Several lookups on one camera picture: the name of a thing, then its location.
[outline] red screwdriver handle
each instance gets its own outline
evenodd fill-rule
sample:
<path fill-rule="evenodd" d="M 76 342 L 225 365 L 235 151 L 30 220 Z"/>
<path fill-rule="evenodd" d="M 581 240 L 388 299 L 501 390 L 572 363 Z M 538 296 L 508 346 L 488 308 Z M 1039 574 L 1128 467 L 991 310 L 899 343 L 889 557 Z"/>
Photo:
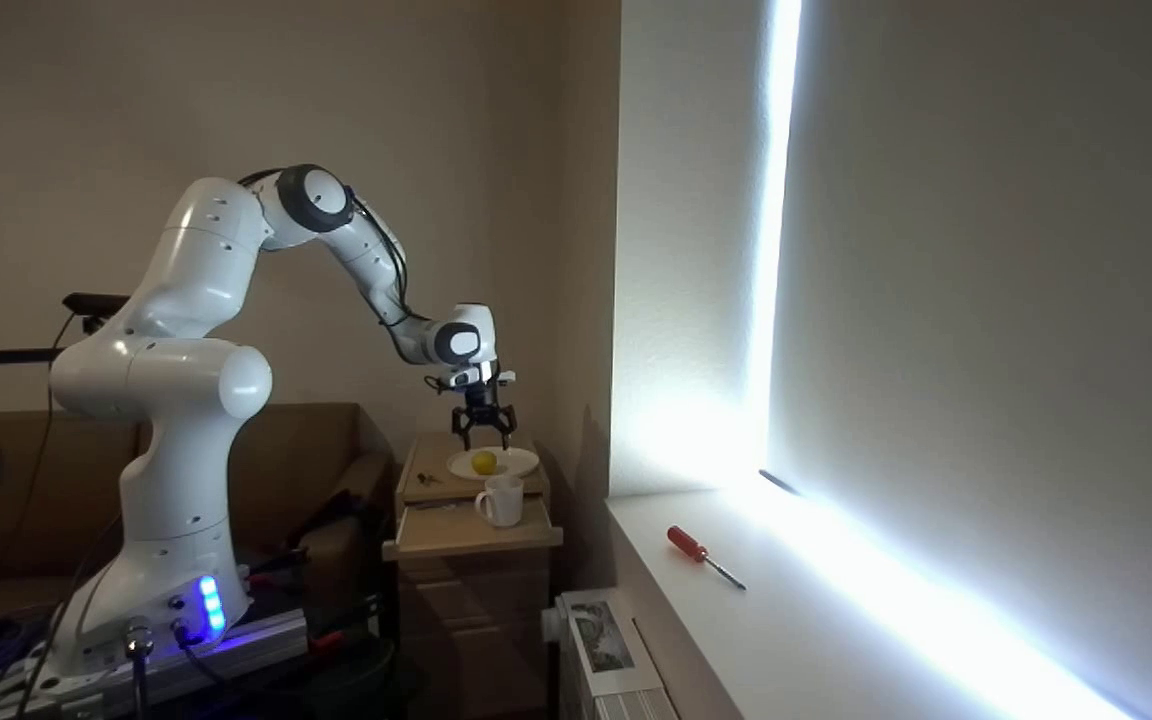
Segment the red screwdriver handle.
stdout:
<path fill-rule="evenodd" d="M 695 560 L 696 562 L 704 562 L 705 556 L 708 555 L 708 551 L 705 550 L 705 546 L 696 541 L 696 538 L 682 532 L 682 528 L 679 525 L 669 528 L 666 537 L 669 538 L 669 541 L 676 544 L 679 550 L 684 552 L 688 558 Z"/>

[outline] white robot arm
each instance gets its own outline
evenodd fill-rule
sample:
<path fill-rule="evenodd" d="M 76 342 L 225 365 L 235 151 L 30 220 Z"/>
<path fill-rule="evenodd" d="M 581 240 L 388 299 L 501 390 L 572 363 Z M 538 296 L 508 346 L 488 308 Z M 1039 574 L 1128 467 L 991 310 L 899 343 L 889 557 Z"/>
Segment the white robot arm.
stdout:
<path fill-rule="evenodd" d="M 61 406 L 78 414 L 147 418 L 154 438 L 119 479 L 123 548 L 89 579 L 60 619 L 45 659 L 63 697 L 109 680 L 128 628 L 215 644 L 247 612 L 229 537 L 229 448 L 270 397 L 273 374 L 252 347 L 207 333 L 242 309 L 260 251 L 320 240 L 353 275 L 407 363 L 444 366 L 437 389 L 465 393 L 453 432 L 516 429 L 497 402 L 492 311 L 456 305 L 447 320 L 412 313 L 406 258 L 384 221 L 316 165 L 256 173 L 240 182 L 200 179 L 165 225 L 141 286 L 99 331 L 67 348 L 51 370 Z M 156 657 L 173 655 L 172 643 Z"/>

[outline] radiator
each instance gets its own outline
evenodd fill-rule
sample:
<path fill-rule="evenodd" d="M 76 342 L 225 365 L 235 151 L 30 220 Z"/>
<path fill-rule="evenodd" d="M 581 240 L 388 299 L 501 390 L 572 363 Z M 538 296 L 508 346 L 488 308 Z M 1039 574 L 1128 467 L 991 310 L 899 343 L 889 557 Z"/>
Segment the radiator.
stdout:
<path fill-rule="evenodd" d="M 562 593 L 545 611 L 559 644 L 562 720 L 677 720 L 632 614 L 614 589 Z"/>

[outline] couch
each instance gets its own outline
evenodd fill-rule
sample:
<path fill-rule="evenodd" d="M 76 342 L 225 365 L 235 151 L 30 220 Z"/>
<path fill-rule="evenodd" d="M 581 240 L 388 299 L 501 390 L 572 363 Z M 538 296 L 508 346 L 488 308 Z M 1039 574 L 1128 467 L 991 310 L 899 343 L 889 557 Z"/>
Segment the couch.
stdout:
<path fill-rule="evenodd" d="M 46 414 L 0 414 L 0 615 L 54 602 L 101 529 L 119 511 L 118 478 L 150 442 L 146 423 L 79 418 L 56 411 L 31 500 L 28 479 Z M 238 432 L 229 456 L 229 516 L 238 559 L 278 553 L 293 530 L 329 498 L 355 502 L 354 515 L 304 533 L 306 605 L 343 606 L 379 559 L 372 524 L 392 511 L 388 452 L 361 449 L 361 408 L 351 404 L 268 406 Z M 15 543 L 12 530 L 24 514 Z M 122 537 L 97 551 L 100 568 Z"/>

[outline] yellow lemon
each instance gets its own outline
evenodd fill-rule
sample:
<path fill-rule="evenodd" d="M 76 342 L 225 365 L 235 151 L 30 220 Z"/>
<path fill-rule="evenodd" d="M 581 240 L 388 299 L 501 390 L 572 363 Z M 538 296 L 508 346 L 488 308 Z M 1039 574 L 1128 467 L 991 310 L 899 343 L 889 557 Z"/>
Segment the yellow lemon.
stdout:
<path fill-rule="evenodd" d="M 470 467 L 473 468 L 476 473 L 493 475 L 495 473 L 495 454 L 493 452 L 478 450 L 473 457 L 470 457 Z"/>

